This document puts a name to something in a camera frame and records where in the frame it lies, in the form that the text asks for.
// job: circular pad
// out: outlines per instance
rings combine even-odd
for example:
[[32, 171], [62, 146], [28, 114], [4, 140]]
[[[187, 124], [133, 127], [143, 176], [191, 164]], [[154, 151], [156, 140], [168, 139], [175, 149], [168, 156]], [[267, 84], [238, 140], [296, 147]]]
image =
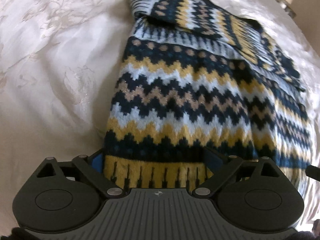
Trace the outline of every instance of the circular pad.
[[290, 181], [259, 176], [233, 183], [218, 194], [218, 209], [235, 226], [259, 233], [291, 227], [304, 203]]
[[268, 189], [254, 189], [249, 191], [244, 199], [246, 203], [260, 210], [275, 209], [281, 204], [281, 197], [278, 193]]
[[36, 197], [36, 204], [41, 209], [54, 211], [67, 207], [72, 199], [72, 194], [66, 190], [50, 189]]

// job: wall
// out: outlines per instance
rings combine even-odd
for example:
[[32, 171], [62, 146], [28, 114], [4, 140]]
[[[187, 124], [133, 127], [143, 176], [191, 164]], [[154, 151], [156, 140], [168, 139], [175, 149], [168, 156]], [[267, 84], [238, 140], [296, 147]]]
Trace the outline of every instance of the wall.
[[320, 0], [293, 0], [290, 7], [297, 14], [294, 21], [313, 49], [320, 55]]

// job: screw head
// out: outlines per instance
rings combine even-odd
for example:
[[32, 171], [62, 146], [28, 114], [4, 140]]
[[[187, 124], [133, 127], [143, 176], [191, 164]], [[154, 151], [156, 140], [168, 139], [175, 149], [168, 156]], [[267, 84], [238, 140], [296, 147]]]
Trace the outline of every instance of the screw head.
[[110, 189], [107, 190], [107, 193], [110, 196], [118, 196], [122, 193], [122, 189], [118, 188], [118, 187], [112, 187]]
[[195, 190], [195, 193], [200, 196], [206, 196], [210, 194], [210, 190], [206, 187], [199, 187]]

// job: fair isle scarf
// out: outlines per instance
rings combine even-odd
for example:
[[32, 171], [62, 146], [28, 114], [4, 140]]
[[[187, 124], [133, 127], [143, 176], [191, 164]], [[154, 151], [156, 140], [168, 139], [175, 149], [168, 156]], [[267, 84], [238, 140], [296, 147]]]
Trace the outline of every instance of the fair isle scarf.
[[254, 20], [209, 0], [131, 0], [105, 137], [105, 176], [121, 188], [192, 190], [212, 172], [203, 148], [272, 158], [304, 193], [303, 88], [291, 59]]

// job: bed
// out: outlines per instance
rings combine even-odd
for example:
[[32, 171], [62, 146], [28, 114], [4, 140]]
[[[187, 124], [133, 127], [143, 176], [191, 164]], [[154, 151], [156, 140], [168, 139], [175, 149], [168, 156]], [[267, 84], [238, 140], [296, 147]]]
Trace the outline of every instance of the bed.
[[[306, 85], [311, 164], [319, 166], [320, 58], [274, 0], [211, 0], [258, 20]], [[16, 226], [12, 200], [41, 161], [91, 155], [106, 132], [121, 56], [133, 25], [128, 0], [0, 0], [0, 235]], [[308, 179], [297, 230], [320, 219]]]

